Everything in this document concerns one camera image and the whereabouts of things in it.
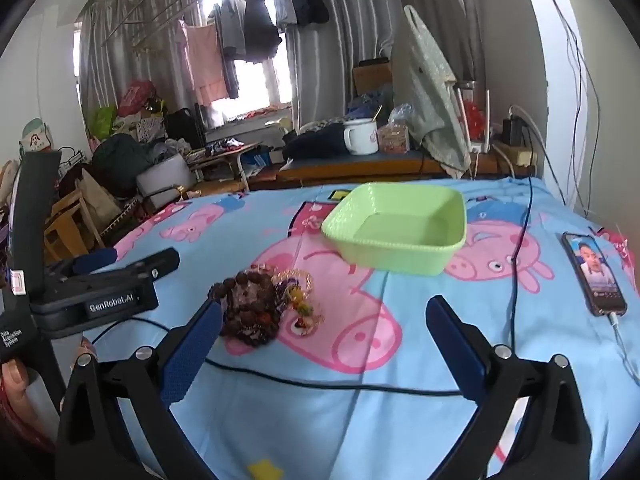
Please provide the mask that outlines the left hand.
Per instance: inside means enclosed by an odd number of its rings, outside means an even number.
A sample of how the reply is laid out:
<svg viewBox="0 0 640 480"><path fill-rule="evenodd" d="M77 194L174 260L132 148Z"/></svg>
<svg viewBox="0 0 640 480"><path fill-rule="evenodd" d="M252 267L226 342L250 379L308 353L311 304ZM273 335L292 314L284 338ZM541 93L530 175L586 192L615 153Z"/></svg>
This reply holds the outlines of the left hand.
<svg viewBox="0 0 640 480"><path fill-rule="evenodd" d="M1 365L1 442L26 444L37 451L53 450L51 431L44 422L44 411L29 399L28 370L17 360Z"/></svg>

